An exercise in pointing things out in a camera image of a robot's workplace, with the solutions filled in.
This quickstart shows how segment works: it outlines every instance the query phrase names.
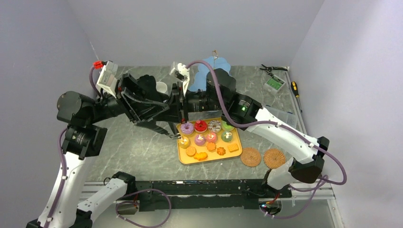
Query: white wall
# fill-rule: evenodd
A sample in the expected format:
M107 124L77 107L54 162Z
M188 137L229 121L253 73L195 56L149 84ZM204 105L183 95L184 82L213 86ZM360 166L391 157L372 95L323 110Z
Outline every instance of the white wall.
M308 133L328 137L347 169L334 191L348 228L403 224L402 10L399 0L326 0L291 64Z
M68 0L100 59L289 66L323 0Z
M95 55L64 0L0 0L0 227L25 227L58 174L56 119L65 91L93 95Z

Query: yellow screwdriver handle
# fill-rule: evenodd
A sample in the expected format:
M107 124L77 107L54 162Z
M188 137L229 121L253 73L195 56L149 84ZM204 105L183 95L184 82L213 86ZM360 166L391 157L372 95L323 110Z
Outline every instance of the yellow screwdriver handle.
M299 97L298 86L294 81L291 82L291 90L295 97Z

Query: blue cloth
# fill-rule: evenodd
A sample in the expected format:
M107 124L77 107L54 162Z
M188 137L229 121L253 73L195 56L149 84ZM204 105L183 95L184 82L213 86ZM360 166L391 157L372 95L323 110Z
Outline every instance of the blue cloth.
M230 74L231 65L227 62L226 59L219 57L215 60L215 64L213 56L210 56L203 60L208 62L214 69L221 68L228 72L228 74ZM199 70L199 72L197 72L194 76L194 83L188 88L188 90L192 92L196 92L198 89L206 91L206 78L210 70L203 64L199 64L197 66L197 69Z

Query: gray marble floor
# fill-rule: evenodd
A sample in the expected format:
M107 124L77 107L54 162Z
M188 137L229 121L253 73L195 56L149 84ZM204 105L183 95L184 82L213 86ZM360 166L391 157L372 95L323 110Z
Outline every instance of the gray marble floor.
M138 78L142 75L153 75L157 81L165 82L170 92L176 79L169 76L170 67L139 66L120 67L118 73L130 72ZM197 68L191 68L191 76ZM279 110L294 112L291 92L282 88L276 96L263 89L269 76L259 70L258 66L233 66L231 75L237 80L237 91L248 95L262 104ZM282 71L273 71L284 78ZM191 120L207 119L221 116L221 112L190 114ZM216 179L250 179L263 178L268 170L263 160L255 168L242 164L239 157L219 161L202 162L184 165L178 158L175 140L151 130L134 126L125 115L97 123L108 128L108 133L101 153L95 162L87 181L102 181L118 171L130 173L137 180L216 180ZM161 127L169 129L165 123ZM249 132L238 131L243 148L254 147L263 153L276 145L262 137Z

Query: screwdriver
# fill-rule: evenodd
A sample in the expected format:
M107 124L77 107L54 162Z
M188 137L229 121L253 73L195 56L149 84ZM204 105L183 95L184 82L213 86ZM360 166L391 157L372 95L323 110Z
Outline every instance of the screwdriver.
M295 98L297 99L297 103L298 103L298 106L299 106L299 110L300 110L300 112L302 113L302 107L301 107L301 102L299 101L299 94L298 94L298 87L297 87L297 84L293 81L293 82L291 82L291 90L292 90L292 93L294 94L294 96L295 96Z

